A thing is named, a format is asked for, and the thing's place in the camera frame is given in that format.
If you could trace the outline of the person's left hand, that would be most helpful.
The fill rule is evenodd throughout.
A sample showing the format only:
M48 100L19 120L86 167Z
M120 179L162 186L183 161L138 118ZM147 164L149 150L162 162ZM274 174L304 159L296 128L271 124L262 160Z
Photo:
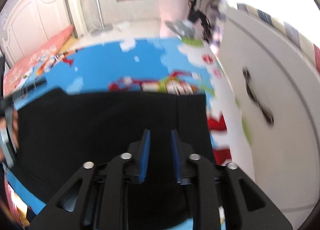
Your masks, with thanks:
M9 108L1 117L1 162L12 167L18 148L18 112Z

